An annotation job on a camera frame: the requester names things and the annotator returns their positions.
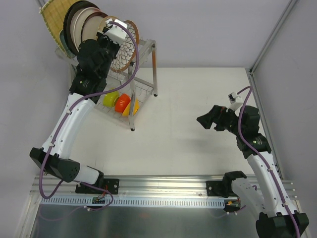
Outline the beige bird round plate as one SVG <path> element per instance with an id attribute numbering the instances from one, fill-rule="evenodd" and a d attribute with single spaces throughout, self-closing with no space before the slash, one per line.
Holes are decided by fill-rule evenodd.
<path id="1" fill-rule="evenodd" d="M 110 24 L 111 21 L 115 22 L 116 20 L 118 20 L 118 18 L 115 16 L 107 16 L 103 18 L 99 24 L 96 36 L 99 37 L 101 35 L 107 35 L 110 37 L 113 35 L 117 36 L 122 33 L 122 29 L 120 27 Z"/>

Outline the pink white round plate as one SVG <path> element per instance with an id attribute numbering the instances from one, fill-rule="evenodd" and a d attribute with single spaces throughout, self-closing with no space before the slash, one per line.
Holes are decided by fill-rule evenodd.
<path id="1" fill-rule="evenodd" d="M 100 12 L 98 8 L 88 7 L 77 11 L 74 15 L 74 19 L 71 21 L 71 39 L 75 46 L 75 49 L 78 51 L 78 43 L 81 39 L 81 30 L 85 20 L 89 15 Z"/>

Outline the light blue divided plate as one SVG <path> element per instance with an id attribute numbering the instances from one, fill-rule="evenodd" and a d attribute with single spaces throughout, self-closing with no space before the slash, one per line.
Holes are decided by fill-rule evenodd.
<path id="1" fill-rule="evenodd" d="M 65 37 L 64 37 L 63 30 L 61 30 L 60 33 L 59 33 L 59 39 L 60 39 L 60 41 L 61 41 L 61 45 L 62 45 L 62 47 L 63 47 L 63 50 L 64 50 L 65 53 L 67 54 L 68 46 L 67 46 L 66 41 L 65 41 Z"/>

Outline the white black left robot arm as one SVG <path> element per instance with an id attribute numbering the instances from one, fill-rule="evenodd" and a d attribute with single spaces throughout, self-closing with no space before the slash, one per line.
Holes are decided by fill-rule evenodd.
<path id="1" fill-rule="evenodd" d="M 70 159 L 78 130 L 106 87 L 106 77 L 124 37 L 99 35 L 82 41 L 78 47 L 76 74 L 66 106 L 41 148 L 32 148 L 30 157 L 42 172 L 62 181 L 83 182 L 93 193 L 104 188 L 102 172 Z"/>

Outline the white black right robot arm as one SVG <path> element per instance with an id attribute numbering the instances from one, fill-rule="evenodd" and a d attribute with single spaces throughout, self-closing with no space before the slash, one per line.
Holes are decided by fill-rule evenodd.
<path id="1" fill-rule="evenodd" d="M 307 228 L 306 213 L 298 211 L 284 188 L 274 164 L 267 139 L 259 133 L 259 110 L 246 106 L 241 115 L 215 105 L 197 117 L 204 129 L 212 124 L 216 131 L 229 131 L 236 136 L 237 146 L 251 166 L 260 192 L 250 185 L 242 171 L 226 172 L 222 181 L 206 183 L 207 193 L 224 198 L 238 196 L 256 218 L 256 231 L 261 238 L 299 238 Z"/>

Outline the woven bamboo tray plate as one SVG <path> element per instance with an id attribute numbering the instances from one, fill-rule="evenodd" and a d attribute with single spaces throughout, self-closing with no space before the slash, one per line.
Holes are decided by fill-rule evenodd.
<path id="1" fill-rule="evenodd" d="M 77 0 L 49 0 L 40 9 L 40 14 L 44 23 L 56 42 L 57 46 L 66 53 L 64 46 L 60 40 L 60 33 L 63 30 L 63 22 L 69 8 L 76 3 Z"/>

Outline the dark red rimmed plate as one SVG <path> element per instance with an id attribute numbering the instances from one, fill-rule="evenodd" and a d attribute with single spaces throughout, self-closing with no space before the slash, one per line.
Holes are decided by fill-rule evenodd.
<path id="1" fill-rule="evenodd" d="M 101 21 L 107 17 L 104 12 L 94 12 L 90 14 L 83 23 L 81 30 L 81 42 L 88 39 L 95 39 Z"/>

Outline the black rimmed round plate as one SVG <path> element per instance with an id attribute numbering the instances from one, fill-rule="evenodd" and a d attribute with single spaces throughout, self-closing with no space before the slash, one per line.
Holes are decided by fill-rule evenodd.
<path id="1" fill-rule="evenodd" d="M 68 50 L 72 53 L 71 50 L 71 34 L 70 34 L 70 24 L 71 24 L 71 17 L 70 17 L 70 13 L 68 12 L 64 18 L 64 22 L 63 22 L 63 33 L 64 33 L 64 37 L 65 37 L 65 41 L 66 44 L 68 46 Z"/>

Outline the scale pattern white bowl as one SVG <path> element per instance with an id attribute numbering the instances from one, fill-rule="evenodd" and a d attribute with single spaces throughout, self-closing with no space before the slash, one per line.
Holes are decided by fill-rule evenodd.
<path id="1" fill-rule="evenodd" d="M 139 31 L 136 24 L 131 20 L 125 20 L 124 22 L 127 24 L 127 30 L 131 33 L 131 35 L 133 36 L 133 39 L 135 40 L 138 46 L 139 45 Z M 129 37 L 129 35 L 127 35 L 116 55 L 116 59 L 114 59 L 111 64 L 111 70 L 113 72 L 125 71 L 129 67 L 129 64 L 131 63 L 135 55 L 136 55 L 136 48 L 131 38 Z"/>

